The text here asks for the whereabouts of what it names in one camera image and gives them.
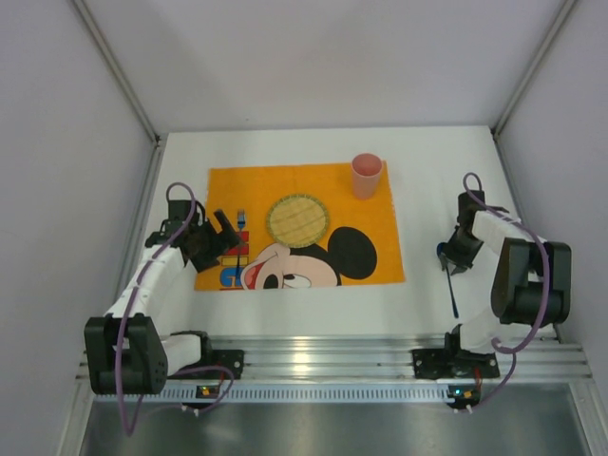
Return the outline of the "blue metal fork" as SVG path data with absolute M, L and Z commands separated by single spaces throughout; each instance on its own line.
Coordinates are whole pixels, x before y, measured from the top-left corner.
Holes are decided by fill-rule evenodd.
M 242 247 L 245 245 L 244 241 L 242 240 L 242 232 L 243 232 L 243 229 L 245 228 L 245 226 L 246 226 L 245 210 L 238 209 L 237 210 L 237 234 L 239 237 L 239 244 L 237 247 L 237 266 L 236 266 L 236 270 L 235 270 L 237 282 L 240 282 L 240 259 L 241 259 Z

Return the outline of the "blue metal spoon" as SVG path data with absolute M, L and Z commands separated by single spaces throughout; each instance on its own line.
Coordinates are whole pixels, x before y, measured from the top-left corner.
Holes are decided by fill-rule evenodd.
M 440 242 L 437 247 L 436 247 L 436 255 L 439 259 L 439 255 L 440 254 L 444 254 L 444 247 L 445 247 L 445 243 L 444 242 Z M 446 282 L 447 282 L 447 286 L 448 286 L 448 290 L 449 290 L 449 296 L 450 296 L 450 302 L 451 302 L 451 309 L 452 309 L 452 313 L 455 319 L 458 319 L 460 317 L 460 313 L 459 313 L 459 309 L 458 309 L 458 305 L 456 302 L 456 298 L 455 298 L 455 294 L 453 291 L 453 285 L 452 285 L 452 280 L 451 280 L 451 274 L 450 271 L 445 272 L 446 274 Z

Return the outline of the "yellow woven round plate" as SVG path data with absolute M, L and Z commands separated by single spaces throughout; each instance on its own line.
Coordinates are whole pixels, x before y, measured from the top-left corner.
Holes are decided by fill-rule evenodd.
M 266 216 L 266 228 L 274 242 L 289 248 L 305 248 L 327 233 L 330 216 L 322 201 L 308 194 L 291 194 L 277 200 Z

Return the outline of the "orange cartoon print cloth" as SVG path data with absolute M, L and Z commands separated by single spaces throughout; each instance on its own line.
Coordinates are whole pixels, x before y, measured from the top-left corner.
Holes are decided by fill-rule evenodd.
M 325 236 L 305 248 L 274 242 L 266 228 L 272 205 L 291 194 L 308 194 L 326 206 Z M 400 283 L 405 279 L 387 170 L 374 195 L 358 199 L 349 163 L 215 168 L 209 173 L 206 207 L 221 209 L 237 227 L 244 209 L 240 282 L 238 249 L 219 266 L 198 274 L 198 291 L 252 291 Z

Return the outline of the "pink plastic cup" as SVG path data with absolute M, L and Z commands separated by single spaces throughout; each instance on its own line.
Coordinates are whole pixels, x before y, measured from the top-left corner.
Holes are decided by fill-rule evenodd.
M 370 199 L 378 186 L 384 163 L 372 153 L 362 153 L 351 161 L 353 194 L 360 200 Z

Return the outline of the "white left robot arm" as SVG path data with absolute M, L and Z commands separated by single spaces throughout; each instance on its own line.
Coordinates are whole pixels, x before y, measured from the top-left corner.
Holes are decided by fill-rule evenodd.
M 85 324 L 92 390 L 100 395 L 158 394 L 169 379 L 239 379 L 242 350 L 215 350 L 187 325 L 197 274 L 241 243 L 221 211 L 210 221 L 199 202 L 173 199 L 159 230 L 144 243 L 126 288 L 103 316 Z

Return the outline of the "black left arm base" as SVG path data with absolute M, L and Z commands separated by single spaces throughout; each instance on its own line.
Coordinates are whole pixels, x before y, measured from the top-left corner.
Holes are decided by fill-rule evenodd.
M 238 380 L 243 373 L 244 357 L 245 352 L 243 350 L 205 350 L 200 361 L 180 368 L 179 372 L 169 376 L 169 379 L 226 380 L 230 376 L 223 370 L 201 370 L 201 368 L 206 367 L 224 367 Z

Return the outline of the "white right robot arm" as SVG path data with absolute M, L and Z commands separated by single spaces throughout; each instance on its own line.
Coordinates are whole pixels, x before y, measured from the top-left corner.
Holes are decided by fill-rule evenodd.
M 455 352 L 490 355 L 521 351 L 539 329 L 563 323 L 570 313 L 572 249 L 538 237 L 485 192 L 458 196 L 458 216 L 436 255 L 448 278 L 472 269 L 483 247 L 498 256 L 489 307 L 446 334 Z

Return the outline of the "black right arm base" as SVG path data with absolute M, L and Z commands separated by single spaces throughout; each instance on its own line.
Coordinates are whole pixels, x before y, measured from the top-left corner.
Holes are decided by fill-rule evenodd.
M 464 350 L 456 333 L 446 333 L 441 348 L 415 349 L 411 356 L 416 379 L 485 380 L 500 377 L 496 355 Z

